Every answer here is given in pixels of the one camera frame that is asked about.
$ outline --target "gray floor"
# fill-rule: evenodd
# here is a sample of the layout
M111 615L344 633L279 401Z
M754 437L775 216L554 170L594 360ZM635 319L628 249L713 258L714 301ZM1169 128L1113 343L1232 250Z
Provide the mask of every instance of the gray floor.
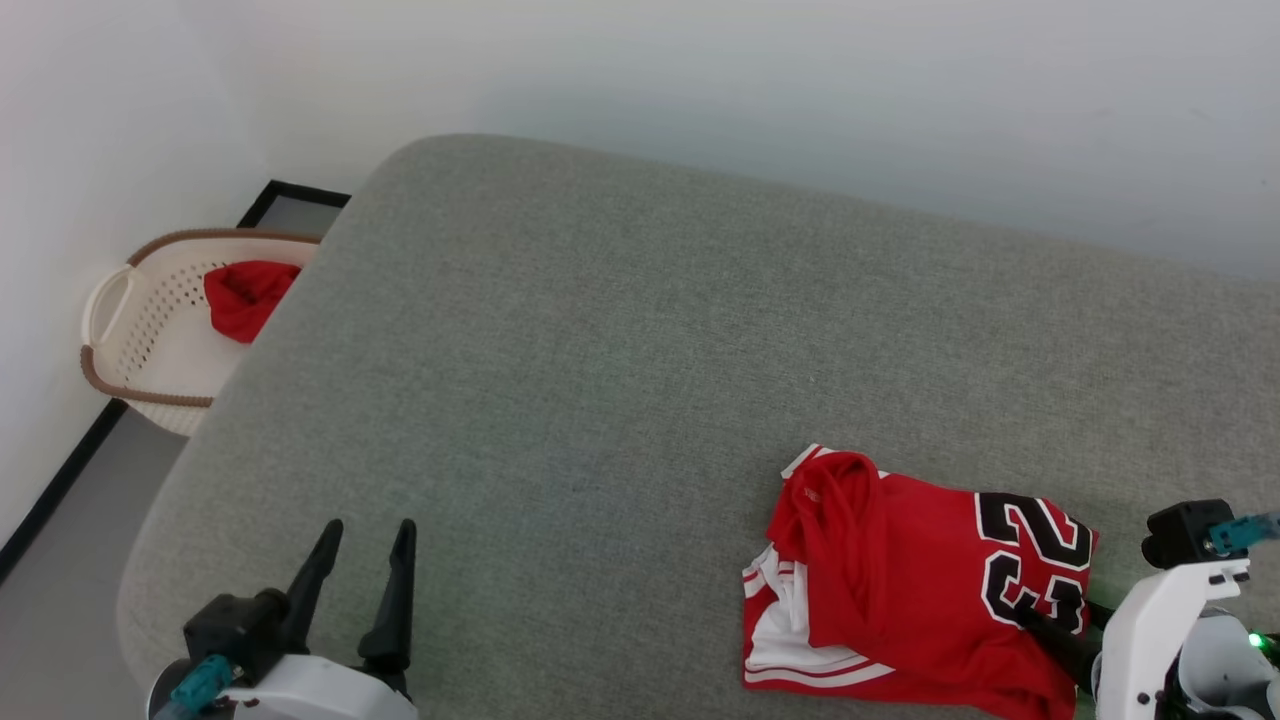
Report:
M259 227L324 234L337 215L280 199ZM0 584L0 716L142 716L142 691L120 659L115 596L147 509L184 445L125 414Z

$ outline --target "basket handle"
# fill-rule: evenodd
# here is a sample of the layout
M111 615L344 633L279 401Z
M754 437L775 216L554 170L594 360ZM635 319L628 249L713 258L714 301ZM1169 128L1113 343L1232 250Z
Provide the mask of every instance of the basket handle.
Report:
M102 282L97 283L97 287L95 287L93 292L90 293L88 302L84 304L84 315L81 318L81 341L83 341L84 345L97 347L108 338L108 336L111 334L111 331L115 329L115 323L120 319L120 313L124 311L124 304L137 284L133 279L134 272L133 265L125 265L102 278ZM106 328L102 329L102 334L93 337L93 328L97 325L97 315L102 305L102 299L120 282L122 278L128 282L124 287L124 295L122 295L119 302L115 304L115 310L111 313L111 319L106 323Z

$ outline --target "black baseboard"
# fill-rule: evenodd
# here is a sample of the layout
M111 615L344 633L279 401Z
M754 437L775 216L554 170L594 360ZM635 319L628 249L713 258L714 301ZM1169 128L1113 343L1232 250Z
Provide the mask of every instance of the black baseboard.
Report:
M115 427L115 423L120 420L120 416L124 415L128 407L123 400L113 397L97 415L97 420L93 420L93 424L90 425L84 437L76 445L76 450L72 451L67 462L63 462L63 466L54 475L45 492L40 493L40 500L36 501L31 512L27 512L27 516L18 525L18 529L14 530L9 542L0 548L0 583L4 583L9 573L18 565L18 560L31 547L31 543L40 534L45 523L52 516L54 510L67 497L67 491L72 489L72 484L79 478L84 465L88 465L90 459L93 457L99 446L111 433L111 428Z
M343 195L340 192L333 192L329 190L319 190L315 187L307 187L305 184L293 184L289 182L271 181L266 183L262 192L250 206L248 213L241 219L239 228L253 228L261 222L266 211L271 209L271 204L275 202L276 197L288 197L291 200L302 200L305 202L315 202L317 205L329 205L333 208L344 208L347 201L351 200L349 195ZM13 571L14 566L22 559L27 548L40 534L40 530L49 523L49 519L54 515L54 510L58 505L67 497L67 492L72 489L76 479L79 478L81 471L88 465L90 459L97 452L97 448L106 439L106 436L111 433L111 428L115 423L120 420L124 411L128 410L128 405L123 400L111 398L99 414L97 420L90 427L84 437L81 438L79 443L76 445L76 450L72 451L70 457L63 462L63 466L54 475L54 479L45 488L45 492L40 493L40 498L36 505L27 512L27 516L18 525L18 529L13 533L4 547L0 547L0 583L4 583L9 573Z
M334 192L332 190L320 190L317 187L307 187L305 184L293 184L292 182L271 181L266 183L262 192L250 206L248 213L241 218L238 228L256 228L266 211L271 209L271 204L275 202L276 197L288 197L291 200L302 200L303 202L315 202L316 205L329 205L330 208L346 208L347 201L351 200L349 195L343 195L342 192Z

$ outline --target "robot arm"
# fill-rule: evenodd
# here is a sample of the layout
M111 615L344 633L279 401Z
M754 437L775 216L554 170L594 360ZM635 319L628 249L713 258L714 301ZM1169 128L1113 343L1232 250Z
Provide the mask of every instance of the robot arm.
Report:
M1100 720L1201 715L1187 705L1180 680L1188 673L1179 673L1180 655L1206 605L1240 594L1240 583L1249 579L1248 547L1280 537L1280 514L1236 519L1222 500L1194 501L1152 515L1147 528L1151 536L1142 552L1161 571L1138 582L1114 612L1091 603L1096 625L1103 628L1101 643L1070 635L1036 611L1023 619L1050 657L1096 696ZM1274 673L1262 653L1244 650L1249 635L1231 620L1236 632L1230 643L1215 639L1207 651L1197 647L1197 652L1222 653L1201 665L1221 665L1228 655L1244 651L1247 664L1256 661ZM1213 632L1221 628L1217 624ZM1257 642L1266 641L1260 637ZM1251 682L1265 678L1245 673L1240 682L1244 676Z
M342 521L332 520L288 593L268 588L252 598L221 594L183 626L188 659L156 680L148 720L416 720L404 684L413 621L417 529L401 524L390 577L374 628L360 641L358 667L307 648L320 589L333 570Z

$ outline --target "white wall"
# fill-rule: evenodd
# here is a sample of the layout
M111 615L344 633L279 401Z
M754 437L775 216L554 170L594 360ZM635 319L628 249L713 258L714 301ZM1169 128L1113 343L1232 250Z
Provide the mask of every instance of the white wall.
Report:
M0 4L0 544L105 405L78 364L88 291L266 182L237 122L169 0Z
M1274 0L180 1L282 179L504 132L1280 278Z

